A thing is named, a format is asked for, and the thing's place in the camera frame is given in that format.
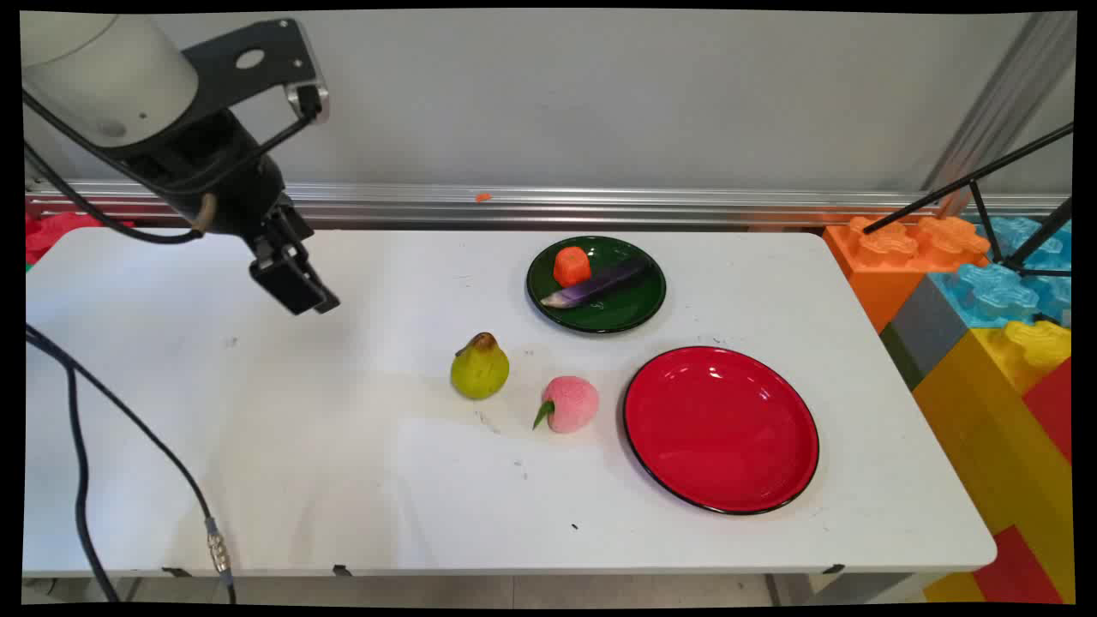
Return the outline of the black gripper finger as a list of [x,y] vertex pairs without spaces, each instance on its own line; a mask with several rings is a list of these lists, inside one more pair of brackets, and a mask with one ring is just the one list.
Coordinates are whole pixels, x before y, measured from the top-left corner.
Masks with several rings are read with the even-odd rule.
[[307,280],[309,253],[304,242],[315,234],[294,207],[272,207],[249,242],[255,261],[249,273],[259,287],[294,315],[313,311],[316,292]]
[[317,301],[313,306],[314,312],[317,314],[325,314],[326,312],[333,311],[333,308],[337,308],[340,305],[339,298],[333,294],[332,290],[324,284],[321,277],[319,277],[309,263],[306,265],[306,276],[317,296]]

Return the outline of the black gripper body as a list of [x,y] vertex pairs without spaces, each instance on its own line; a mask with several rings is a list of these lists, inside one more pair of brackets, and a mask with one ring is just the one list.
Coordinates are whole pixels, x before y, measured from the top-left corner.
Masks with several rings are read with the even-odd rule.
[[259,143],[239,117],[223,110],[157,149],[132,152],[127,169],[189,221],[197,218],[205,195],[214,197],[216,211],[210,233],[235,235],[255,246],[271,213],[280,211],[299,238],[309,238],[313,231],[291,204],[285,180],[270,152],[313,120],[313,114],[299,117]]

